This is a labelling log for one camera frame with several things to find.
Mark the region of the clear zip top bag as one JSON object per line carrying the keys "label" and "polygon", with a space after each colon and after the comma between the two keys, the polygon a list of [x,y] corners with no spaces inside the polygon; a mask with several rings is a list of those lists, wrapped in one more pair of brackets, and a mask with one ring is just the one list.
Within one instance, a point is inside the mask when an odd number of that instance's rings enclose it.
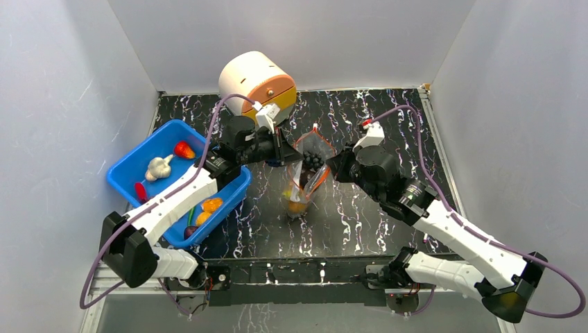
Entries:
{"label": "clear zip top bag", "polygon": [[317,123],[295,142],[294,148],[302,154],[302,160],[287,167],[287,183],[282,192],[286,215],[291,219],[306,214],[315,193],[331,172],[326,161],[335,155]]}

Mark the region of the orange tangerine toy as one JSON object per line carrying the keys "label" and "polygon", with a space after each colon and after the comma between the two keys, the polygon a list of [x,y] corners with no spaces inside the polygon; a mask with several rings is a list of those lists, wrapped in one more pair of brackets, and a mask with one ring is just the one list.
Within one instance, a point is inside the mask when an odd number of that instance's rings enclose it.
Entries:
{"label": "orange tangerine toy", "polygon": [[306,213],[308,203],[301,203],[289,200],[287,203],[286,212],[291,218],[297,218]]}

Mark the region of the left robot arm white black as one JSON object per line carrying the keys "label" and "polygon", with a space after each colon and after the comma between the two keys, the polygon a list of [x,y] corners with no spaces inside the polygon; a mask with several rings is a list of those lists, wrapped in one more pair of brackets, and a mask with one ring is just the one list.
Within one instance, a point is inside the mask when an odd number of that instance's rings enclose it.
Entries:
{"label": "left robot arm white black", "polygon": [[253,120],[232,117],[217,142],[196,136],[202,148],[195,162],[172,185],[124,215],[105,217],[99,257],[130,288],[151,278],[177,278],[191,289],[207,280],[207,270],[185,250],[156,246],[158,239],[190,209],[222,192],[241,176],[244,166],[266,162],[284,167],[303,160],[278,126],[255,129]]}

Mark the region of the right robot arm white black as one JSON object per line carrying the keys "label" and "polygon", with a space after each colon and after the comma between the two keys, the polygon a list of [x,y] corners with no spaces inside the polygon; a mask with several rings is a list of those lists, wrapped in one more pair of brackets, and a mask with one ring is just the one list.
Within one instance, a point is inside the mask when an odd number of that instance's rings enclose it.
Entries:
{"label": "right robot arm white black", "polygon": [[416,282],[451,289],[504,321],[521,322],[544,271],[534,262],[540,254],[521,256],[493,246],[492,236],[445,207],[434,189],[403,175],[396,157],[381,146],[348,146],[325,163],[336,181],[357,185],[387,215],[430,234],[463,260],[405,248],[385,269],[397,286]]}

